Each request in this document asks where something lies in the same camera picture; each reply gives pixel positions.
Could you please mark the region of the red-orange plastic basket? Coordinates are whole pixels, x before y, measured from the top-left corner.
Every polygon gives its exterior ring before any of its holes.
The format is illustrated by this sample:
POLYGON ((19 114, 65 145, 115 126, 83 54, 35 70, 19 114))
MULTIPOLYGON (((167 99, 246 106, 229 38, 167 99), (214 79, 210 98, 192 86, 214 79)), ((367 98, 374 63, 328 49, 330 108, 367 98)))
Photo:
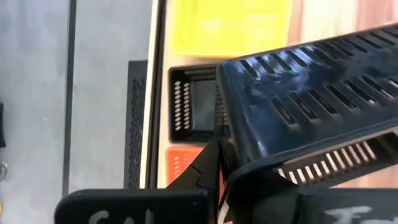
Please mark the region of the red-orange plastic basket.
POLYGON ((166 150, 167 185, 178 178, 201 153, 203 147, 171 146, 166 150))

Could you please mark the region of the black perforated metal panel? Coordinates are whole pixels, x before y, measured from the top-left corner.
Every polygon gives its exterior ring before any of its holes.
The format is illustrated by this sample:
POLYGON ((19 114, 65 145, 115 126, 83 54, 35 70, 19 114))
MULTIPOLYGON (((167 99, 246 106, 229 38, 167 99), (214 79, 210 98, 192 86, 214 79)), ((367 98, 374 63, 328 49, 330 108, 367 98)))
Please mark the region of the black perforated metal panel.
POLYGON ((127 74, 124 187, 126 189, 138 189, 141 171, 147 61, 130 61, 127 74))

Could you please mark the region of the black plastic basket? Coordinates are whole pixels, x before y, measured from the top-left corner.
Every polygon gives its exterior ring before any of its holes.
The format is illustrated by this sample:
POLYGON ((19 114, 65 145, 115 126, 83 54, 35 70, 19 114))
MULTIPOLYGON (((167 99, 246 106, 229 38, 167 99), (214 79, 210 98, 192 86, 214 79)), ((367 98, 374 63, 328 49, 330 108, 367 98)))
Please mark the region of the black plastic basket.
POLYGON ((226 60, 216 69, 223 177, 295 184, 398 164, 398 23, 226 60))
POLYGON ((172 142, 204 144, 214 131, 216 66, 169 69, 169 131, 172 142))

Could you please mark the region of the yellow plastic basket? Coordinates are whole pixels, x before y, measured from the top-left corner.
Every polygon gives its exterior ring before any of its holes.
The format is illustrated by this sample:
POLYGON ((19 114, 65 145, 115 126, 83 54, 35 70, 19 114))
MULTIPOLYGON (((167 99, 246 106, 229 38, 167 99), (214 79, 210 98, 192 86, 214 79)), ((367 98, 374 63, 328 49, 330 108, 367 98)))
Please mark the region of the yellow plastic basket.
POLYGON ((287 45, 293 0, 174 0, 170 49, 237 57, 287 45))

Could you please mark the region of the black aluminium table frame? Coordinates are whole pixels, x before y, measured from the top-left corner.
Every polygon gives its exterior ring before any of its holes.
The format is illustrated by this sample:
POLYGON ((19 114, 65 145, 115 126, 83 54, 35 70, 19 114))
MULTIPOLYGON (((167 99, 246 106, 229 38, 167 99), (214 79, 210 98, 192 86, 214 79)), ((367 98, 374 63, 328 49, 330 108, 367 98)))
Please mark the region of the black aluminium table frame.
POLYGON ((165 22, 167 15, 167 0, 153 0, 157 3, 154 25, 154 52, 152 59, 152 82, 149 111, 149 133, 147 142, 147 170, 145 188, 157 188, 160 112, 162 96, 162 77, 164 62, 165 22))

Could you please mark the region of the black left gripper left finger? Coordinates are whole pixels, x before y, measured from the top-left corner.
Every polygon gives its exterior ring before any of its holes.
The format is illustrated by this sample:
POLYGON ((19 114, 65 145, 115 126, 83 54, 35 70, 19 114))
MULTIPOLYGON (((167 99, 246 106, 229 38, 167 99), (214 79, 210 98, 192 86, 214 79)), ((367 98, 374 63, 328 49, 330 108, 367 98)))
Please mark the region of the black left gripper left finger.
POLYGON ((164 189, 89 189, 58 203, 54 224, 216 224, 220 147, 210 141, 164 189))

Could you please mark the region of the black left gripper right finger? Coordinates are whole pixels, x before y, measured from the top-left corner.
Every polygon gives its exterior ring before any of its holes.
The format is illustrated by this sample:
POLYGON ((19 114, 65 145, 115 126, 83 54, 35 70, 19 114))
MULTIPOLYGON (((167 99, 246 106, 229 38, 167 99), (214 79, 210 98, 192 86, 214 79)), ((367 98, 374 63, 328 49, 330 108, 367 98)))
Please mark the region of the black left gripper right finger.
POLYGON ((228 205, 233 224, 398 224, 398 189, 301 188, 271 172, 228 205))

